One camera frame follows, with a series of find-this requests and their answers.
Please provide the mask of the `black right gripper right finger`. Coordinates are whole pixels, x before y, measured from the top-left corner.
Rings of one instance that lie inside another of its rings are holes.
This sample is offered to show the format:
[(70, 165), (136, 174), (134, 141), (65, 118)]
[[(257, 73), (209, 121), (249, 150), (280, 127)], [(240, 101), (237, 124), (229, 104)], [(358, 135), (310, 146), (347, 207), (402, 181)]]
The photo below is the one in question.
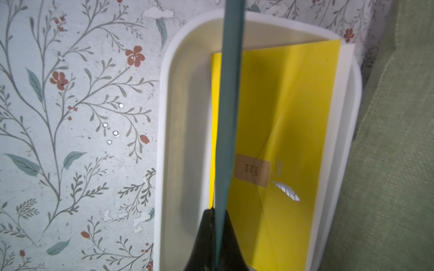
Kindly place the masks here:
[(249, 271), (238, 245), (228, 211), (226, 211), (222, 245), (220, 249), (219, 271)]

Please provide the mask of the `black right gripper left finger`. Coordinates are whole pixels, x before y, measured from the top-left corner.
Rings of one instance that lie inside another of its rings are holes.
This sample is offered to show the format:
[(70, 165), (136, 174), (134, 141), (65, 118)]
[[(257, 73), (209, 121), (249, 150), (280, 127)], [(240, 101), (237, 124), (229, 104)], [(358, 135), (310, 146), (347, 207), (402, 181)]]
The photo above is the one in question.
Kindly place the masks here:
[(205, 210), (185, 271), (215, 270), (215, 211)]

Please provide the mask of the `yellow envelope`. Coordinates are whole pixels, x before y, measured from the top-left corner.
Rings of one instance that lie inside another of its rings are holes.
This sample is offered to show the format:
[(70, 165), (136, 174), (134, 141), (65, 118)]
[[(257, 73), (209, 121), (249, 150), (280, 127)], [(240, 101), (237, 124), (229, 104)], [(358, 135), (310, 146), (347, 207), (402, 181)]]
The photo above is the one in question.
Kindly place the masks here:
[(339, 40), (246, 50), (227, 211), (246, 264), (307, 271), (344, 89)]

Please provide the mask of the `cream white envelope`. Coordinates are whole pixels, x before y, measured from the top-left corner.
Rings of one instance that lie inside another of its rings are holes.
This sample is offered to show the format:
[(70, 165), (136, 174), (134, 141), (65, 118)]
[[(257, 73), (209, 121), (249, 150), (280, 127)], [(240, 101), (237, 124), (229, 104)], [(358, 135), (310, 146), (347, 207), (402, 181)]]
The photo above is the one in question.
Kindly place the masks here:
[(342, 44), (340, 46), (340, 52), (338, 57), (338, 63), (333, 83), (333, 92), (331, 101), (328, 103), (330, 105), (330, 110), (328, 113), (328, 122), (326, 137), (324, 140), (322, 160), (321, 160), (321, 170), (319, 174), (319, 184), (316, 192), (314, 213), (313, 213), (313, 223), (311, 227), (311, 235), (309, 240), (309, 250), (306, 257), (305, 269), (307, 271), (311, 270), (313, 265), (313, 256), (316, 244), (316, 238), (318, 236), (323, 206), (326, 199), (326, 192), (328, 188), (328, 181), (330, 177), (330, 172), (332, 168), (333, 156), (335, 153), (335, 146), (337, 137), (339, 134), (339, 126), (342, 108), (345, 99), (345, 93), (347, 89), (348, 79), (351, 70), (351, 63), (354, 54), (353, 44)]

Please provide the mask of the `dark green envelope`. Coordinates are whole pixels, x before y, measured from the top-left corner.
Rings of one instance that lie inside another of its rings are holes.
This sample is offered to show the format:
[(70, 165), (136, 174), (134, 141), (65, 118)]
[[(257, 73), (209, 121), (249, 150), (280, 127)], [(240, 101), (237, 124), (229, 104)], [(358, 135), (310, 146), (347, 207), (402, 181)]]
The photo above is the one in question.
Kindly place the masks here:
[(226, 2), (220, 71), (218, 132), (215, 153), (214, 269), (216, 271), (219, 268), (228, 189), (234, 169), (244, 15), (245, 1)]

